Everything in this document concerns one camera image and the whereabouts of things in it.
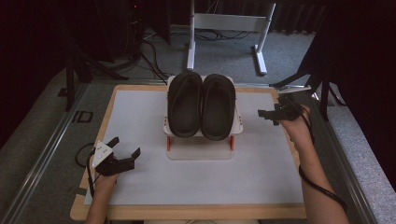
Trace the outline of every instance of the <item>black slipper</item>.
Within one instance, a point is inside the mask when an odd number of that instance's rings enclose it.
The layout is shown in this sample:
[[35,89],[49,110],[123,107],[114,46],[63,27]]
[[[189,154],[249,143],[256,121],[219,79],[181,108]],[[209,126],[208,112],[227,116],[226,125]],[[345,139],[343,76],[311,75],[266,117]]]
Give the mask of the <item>black slipper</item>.
[[168,122],[178,137],[192,137],[200,128],[202,78],[196,73],[177,75],[169,85]]
[[225,76],[212,74],[204,80],[201,132],[210,140],[226,138],[233,127],[235,87]]

